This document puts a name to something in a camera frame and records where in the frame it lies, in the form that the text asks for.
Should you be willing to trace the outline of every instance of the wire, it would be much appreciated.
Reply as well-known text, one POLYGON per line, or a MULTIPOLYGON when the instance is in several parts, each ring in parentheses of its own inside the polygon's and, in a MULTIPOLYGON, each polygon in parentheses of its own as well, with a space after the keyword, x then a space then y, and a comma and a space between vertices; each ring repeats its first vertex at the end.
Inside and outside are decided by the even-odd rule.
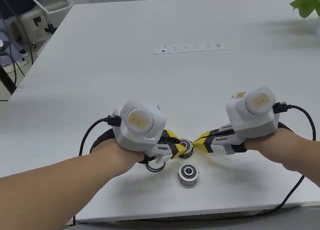
POLYGON ((0 12, 0 18, 4 24, 4 27, 5 27, 5 30, 7 32, 7 35, 8 35, 8 40, 9 40, 9 52, 10 52, 10 55, 7 54, 6 52, 4 52, 5 55, 9 56, 11 61, 12 61, 12 64, 13 64, 13 72, 14 72, 14 86, 17 87, 17 69, 16 69, 16 66, 15 66, 15 60, 14 58, 12 57, 12 47, 11 47, 11 37, 10 37, 10 34, 9 34, 9 29, 8 29, 8 26, 7 24, 5 23, 5 20, 0 12))
MULTIPOLYGON (((101 122, 109 122, 109 118, 102 118, 102 119, 96 121, 94 124, 92 124, 89 127, 89 129, 85 132, 85 134, 84 134, 84 136, 82 138, 78 156, 82 156, 82 153, 84 151, 85 142, 86 142, 86 139, 89 136, 90 132, 101 122)), ((75 225, 76 225, 76 216, 73 216, 72 225, 71 226, 75 226, 75 225)))
POLYGON ((15 65, 15 60, 14 58, 9 55, 8 53, 6 52, 3 52, 1 54, 4 54, 5 56, 9 56, 11 61, 12 61, 12 64, 13 64, 13 72, 14 72, 14 86, 17 87, 17 69, 16 69, 16 65, 15 65))
MULTIPOLYGON (((283 112, 287 111, 288 109, 297 109, 299 111, 301 111, 302 113, 305 114, 305 116, 307 117, 311 129, 312 129, 312 141, 316 141, 317 139, 317 132, 316 132, 316 126, 314 124, 314 121, 312 120, 310 114, 303 109, 300 106, 296 106, 296 105, 287 105, 286 103, 282 103, 284 106, 283 112)), ((139 221, 149 221, 149 222, 186 222, 186 221, 221 221, 221 220, 232 220, 232 219, 245 219, 245 218, 251 218, 251 217, 259 217, 259 216, 266 216, 266 215, 270 215, 273 214, 275 212, 277 212, 278 210, 280 210, 285 203, 288 201, 288 199, 291 197, 291 195, 294 193, 294 191, 300 186, 300 184, 302 183, 302 181, 304 180, 305 176, 301 176, 300 179, 298 180, 298 182, 293 186, 293 188, 290 190, 290 192, 285 196, 284 200, 275 208, 271 209, 271 210, 266 210, 254 215, 247 215, 247 216, 234 216, 234 217, 225 217, 225 218, 219 218, 219 219, 203 219, 203 220, 193 220, 193 219, 186 219, 186 220, 156 220, 156 219, 141 219, 139 221)))
POLYGON ((27 34, 27 31, 25 29, 25 26, 22 24, 21 20, 19 19, 19 17, 16 15, 15 11, 12 9, 12 7, 10 6, 10 4, 8 3, 7 0, 3 0, 6 4, 6 6, 9 8, 9 10, 13 13, 14 17, 18 20, 19 24, 21 25, 23 31, 24 31, 24 34, 25 34, 25 37, 26 37, 26 40, 28 41, 28 46, 29 46, 29 51, 30 51, 30 57, 31 57, 31 64, 33 65, 34 64, 34 56, 33 56, 33 53, 32 53, 32 47, 31 47, 31 43, 30 43, 30 39, 29 39, 29 36, 27 34))

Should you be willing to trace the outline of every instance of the human hand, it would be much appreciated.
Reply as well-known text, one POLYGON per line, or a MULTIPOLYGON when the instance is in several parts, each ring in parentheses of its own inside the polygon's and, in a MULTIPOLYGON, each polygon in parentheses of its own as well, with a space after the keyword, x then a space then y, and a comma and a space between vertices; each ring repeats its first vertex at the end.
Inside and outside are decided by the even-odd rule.
POLYGON ((142 152, 128 151, 119 147, 115 139, 103 141, 92 149, 91 155, 104 161, 104 164, 112 169, 113 177, 126 173, 145 157, 142 152))
POLYGON ((248 139, 244 145, 246 149, 257 150, 267 159, 281 163, 288 170, 296 170, 306 141, 289 130, 279 128, 272 135, 248 139))

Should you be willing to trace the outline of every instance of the white table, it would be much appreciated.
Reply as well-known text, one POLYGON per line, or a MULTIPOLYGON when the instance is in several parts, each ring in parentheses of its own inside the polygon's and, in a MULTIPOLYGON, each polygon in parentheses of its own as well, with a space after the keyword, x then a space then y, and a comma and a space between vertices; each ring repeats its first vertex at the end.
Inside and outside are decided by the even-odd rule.
MULTIPOLYGON (((238 91, 268 85, 279 101, 307 109, 320 126, 318 20, 300 19, 292 0, 159 0, 77 5, 2 114, 0 175, 78 154, 87 128, 128 99, 161 104, 167 129, 195 139, 228 123, 225 104, 238 91), (153 55, 161 45, 221 43, 228 51, 153 55)), ((310 138, 298 111, 280 120, 310 138)), ((90 134, 85 152, 108 129, 90 134)), ((300 175, 257 152, 187 162, 200 170, 193 188, 177 179, 186 160, 160 173, 136 165, 108 183, 77 219, 127 220, 275 207, 300 175)), ((319 204, 305 180, 290 205, 319 204)))

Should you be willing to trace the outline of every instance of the black rubber seal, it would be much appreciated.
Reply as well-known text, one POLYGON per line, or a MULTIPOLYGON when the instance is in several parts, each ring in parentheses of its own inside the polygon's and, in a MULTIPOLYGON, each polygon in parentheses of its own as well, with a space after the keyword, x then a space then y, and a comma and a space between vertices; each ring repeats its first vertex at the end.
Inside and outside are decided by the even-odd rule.
POLYGON ((162 170, 164 169, 165 166, 166 166, 166 163, 165 163, 165 162, 163 163, 163 166, 160 167, 160 168, 152 168, 152 167, 150 167, 150 166, 149 166, 149 162, 147 162, 147 163, 145 164, 145 167, 146 167, 149 171, 151 171, 151 172, 160 172, 160 171, 162 171, 162 170))

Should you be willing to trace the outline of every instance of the forearm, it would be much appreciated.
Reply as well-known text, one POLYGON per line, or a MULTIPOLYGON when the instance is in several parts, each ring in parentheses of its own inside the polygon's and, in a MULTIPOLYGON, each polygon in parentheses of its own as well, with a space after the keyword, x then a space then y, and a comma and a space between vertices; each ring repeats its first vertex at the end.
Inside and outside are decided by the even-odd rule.
POLYGON ((0 222, 7 230, 59 229, 115 174, 99 153, 0 179, 0 222))
POLYGON ((296 154, 292 169, 320 187, 320 142, 304 140, 296 154))

